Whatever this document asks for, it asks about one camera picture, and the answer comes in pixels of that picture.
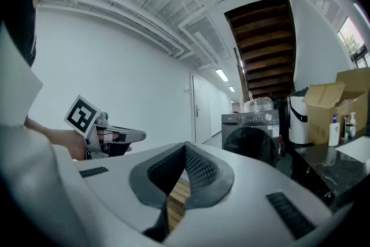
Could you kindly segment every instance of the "cardboard box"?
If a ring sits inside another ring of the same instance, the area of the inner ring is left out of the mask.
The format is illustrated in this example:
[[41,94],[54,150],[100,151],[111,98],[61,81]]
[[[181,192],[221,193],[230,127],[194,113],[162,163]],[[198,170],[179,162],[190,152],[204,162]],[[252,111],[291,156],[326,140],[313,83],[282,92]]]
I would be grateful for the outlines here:
[[302,102],[306,103],[308,137],[315,145],[329,141],[333,115],[338,123],[342,117],[356,112],[357,131],[367,126],[370,68],[340,72],[335,83],[311,85]]

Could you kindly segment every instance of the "marble countertop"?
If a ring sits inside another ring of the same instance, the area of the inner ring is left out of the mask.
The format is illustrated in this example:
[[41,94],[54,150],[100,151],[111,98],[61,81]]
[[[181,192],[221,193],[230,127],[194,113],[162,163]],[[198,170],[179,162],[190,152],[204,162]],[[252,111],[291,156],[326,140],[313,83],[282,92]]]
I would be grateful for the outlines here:
[[365,131],[359,131],[354,139],[341,141],[338,146],[316,145],[295,149],[295,156],[304,159],[311,169],[318,174],[336,197],[357,186],[369,173],[366,163],[362,163],[336,148],[359,139]]

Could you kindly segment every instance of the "tree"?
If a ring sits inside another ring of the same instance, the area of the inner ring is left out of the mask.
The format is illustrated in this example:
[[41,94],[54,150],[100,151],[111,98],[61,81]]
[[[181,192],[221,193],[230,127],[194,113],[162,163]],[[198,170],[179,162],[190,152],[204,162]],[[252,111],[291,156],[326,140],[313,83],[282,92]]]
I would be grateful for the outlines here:
[[357,52],[357,50],[360,48],[360,44],[356,41],[356,38],[354,37],[354,35],[352,34],[351,36],[349,36],[349,37],[346,37],[346,43],[345,42],[343,42],[344,43],[344,45],[346,46],[346,47],[348,47],[349,48],[349,50],[350,50],[350,52],[351,52],[351,54],[355,54],[356,52]]

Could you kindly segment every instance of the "washing machine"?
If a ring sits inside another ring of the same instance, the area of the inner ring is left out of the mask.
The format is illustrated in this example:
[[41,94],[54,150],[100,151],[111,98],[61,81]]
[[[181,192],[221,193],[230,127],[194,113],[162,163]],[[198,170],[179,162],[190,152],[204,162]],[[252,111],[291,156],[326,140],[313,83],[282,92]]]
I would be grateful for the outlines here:
[[222,115],[222,148],[276,167],[279,152],[279,111]]

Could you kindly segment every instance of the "washing machine door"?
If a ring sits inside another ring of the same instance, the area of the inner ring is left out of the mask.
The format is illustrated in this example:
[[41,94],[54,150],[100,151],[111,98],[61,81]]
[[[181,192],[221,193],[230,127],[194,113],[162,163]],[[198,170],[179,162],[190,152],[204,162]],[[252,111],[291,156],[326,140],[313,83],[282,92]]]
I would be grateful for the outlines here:
[[273,167],[278,160],[272,138],[257,127],[240,127],[226,139],[224,150],[263,161]]

